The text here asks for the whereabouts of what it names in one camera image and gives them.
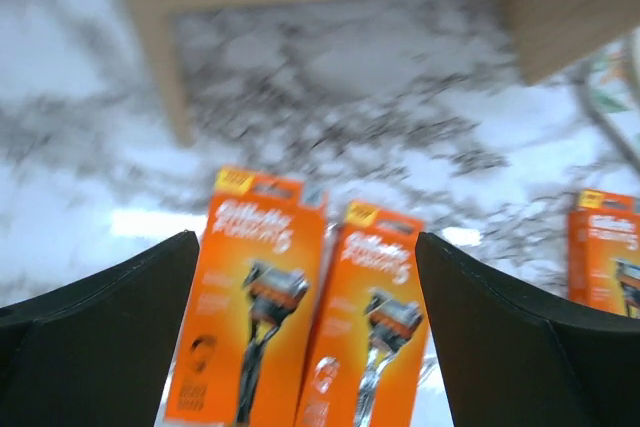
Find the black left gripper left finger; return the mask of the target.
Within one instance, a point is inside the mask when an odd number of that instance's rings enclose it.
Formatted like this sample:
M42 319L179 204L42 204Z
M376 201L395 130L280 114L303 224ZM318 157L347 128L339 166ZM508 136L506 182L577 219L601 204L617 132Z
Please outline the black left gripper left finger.
M2 425L153 425L198 255L183 231L2 308Z

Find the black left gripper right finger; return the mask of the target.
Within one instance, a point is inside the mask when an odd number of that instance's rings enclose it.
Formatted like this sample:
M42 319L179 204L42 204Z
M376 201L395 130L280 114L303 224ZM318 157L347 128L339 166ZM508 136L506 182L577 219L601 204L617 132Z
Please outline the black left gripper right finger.
M415 253L455 425L638 425L638 321L550 294L432 233Z

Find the orange razor box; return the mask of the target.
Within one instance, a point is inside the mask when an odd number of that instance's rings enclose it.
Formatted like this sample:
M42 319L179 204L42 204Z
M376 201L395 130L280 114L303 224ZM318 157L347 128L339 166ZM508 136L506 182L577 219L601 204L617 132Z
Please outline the orange razor box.
M290 426L322 287L327 195L299 180L219 170L165 418Z
M594 189L568 214L568 297L639 317L639 199Z
M407 426L430 326L416 263L423 221L349 203L320 303L295 423Z

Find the clear floral tray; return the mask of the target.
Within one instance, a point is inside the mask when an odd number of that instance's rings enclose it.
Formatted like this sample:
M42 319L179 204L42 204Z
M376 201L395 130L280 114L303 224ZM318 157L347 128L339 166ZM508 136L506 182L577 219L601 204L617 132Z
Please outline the clear floral tray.
M584 109L639 172L639 29L592 55L580 74Z

